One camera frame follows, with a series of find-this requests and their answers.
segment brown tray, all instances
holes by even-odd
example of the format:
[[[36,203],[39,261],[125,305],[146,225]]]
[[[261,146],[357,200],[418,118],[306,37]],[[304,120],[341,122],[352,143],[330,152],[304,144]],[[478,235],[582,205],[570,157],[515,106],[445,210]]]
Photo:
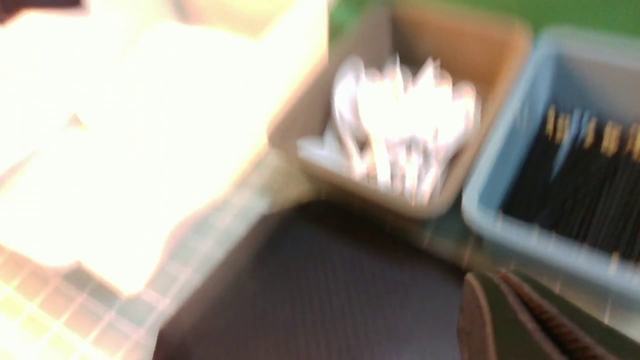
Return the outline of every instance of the brown tray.
[[[529,57],[531,40],[529,26],[511,17],[439,4],[372,8],[354,32],[331,50],[329,62],[275,122],[269,131],[269,145],[297,161],[310,175],[361,198],[410,218],[437,217],[460,193],[489,128]],[[298,158],[296,141],[321,135],[331,117],[333,77],[342,62],[357,55],[368,67],[382,67],[396,52],[409,66],[420,66],[429,56],[440,59],[454,79],[472,81],[483,102],[480,130],[453,159],[440,195],[426,205],[412,206],[402,196],[382,193]]]

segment dark tray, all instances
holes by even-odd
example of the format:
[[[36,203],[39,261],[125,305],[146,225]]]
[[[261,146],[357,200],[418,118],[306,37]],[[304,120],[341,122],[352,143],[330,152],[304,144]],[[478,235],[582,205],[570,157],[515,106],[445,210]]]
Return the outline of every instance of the dark tray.
[[[458,359],[463,276],[311,202],[258,222],[163,326],[154,360]]]

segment green surface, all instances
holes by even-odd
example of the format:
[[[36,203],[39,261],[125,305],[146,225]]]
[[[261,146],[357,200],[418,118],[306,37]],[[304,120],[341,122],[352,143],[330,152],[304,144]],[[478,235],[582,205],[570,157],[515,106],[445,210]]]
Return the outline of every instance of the green surface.
[[[332,38],[355,23],[367,4],[378,0],[338,0],[331,19]],[[640,0],[439,0],[517,15],[535,28],[573,24],[640,35]]]

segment black item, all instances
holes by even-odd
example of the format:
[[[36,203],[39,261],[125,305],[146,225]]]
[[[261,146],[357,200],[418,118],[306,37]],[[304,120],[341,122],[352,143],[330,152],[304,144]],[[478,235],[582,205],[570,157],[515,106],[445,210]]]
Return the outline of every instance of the black item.
[[[637,124],[624,130],[615,122],[555,114],[552,106],[504,199],[504,214],[608,252],[613,261],[640,261]],[[562,145],[568,153],[554,175]]]
[[[553,162],[559,148],[554,141],[558,120],[556,111],[550,110],[545,119],[503,204],[505,214],[526,222],[534,221],[544,207]],[[553,125],[550,131],[547,128],[549,123]]]
[[[27,8],[79,8],[81,0],[0,0],[0,24]]]
[[[463,272],[325,201],[268,215],[160,330],[154,360],[459,359]]]

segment grid pattern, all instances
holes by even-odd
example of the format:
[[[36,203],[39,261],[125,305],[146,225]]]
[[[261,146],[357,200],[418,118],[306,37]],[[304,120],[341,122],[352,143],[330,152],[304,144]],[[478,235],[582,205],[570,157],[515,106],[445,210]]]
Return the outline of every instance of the grid pattern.
[[[268,152],[225,201],[178,241],[147,287],[132,299],[118,297],[80,269],[59,274],[0,249],[0,320],[21,329],[25,341],[34,345],[34,359],[150,359],[162,322],[261,215],[315,195],[304,176]],[[537,269],[509,256],[494,263],[482,250],[481,239],[464,225],[459,206],[421,231],[424,236],[417,245],[466,269]],[[552,272],[538,277],[592,315],[640,339],[640,305],[589,292]]]

